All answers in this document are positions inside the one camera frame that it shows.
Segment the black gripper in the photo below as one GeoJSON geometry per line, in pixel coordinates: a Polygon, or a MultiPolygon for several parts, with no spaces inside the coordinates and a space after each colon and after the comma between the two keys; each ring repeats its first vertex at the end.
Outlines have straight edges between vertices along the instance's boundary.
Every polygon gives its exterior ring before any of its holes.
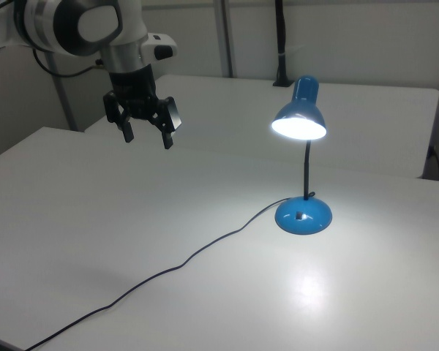
{"type": "Polygon", "coordinates": [[[103,97],[106,118],[109,123],[116,124],[125,142],[134,139],[130,124],[132,117],[149,120],[161,132],[164,148],[171,148],[181,118],[173,97],[158,99],[151,65],[133,72],[110,72],[109,77],[113,90],[103,97]]]}

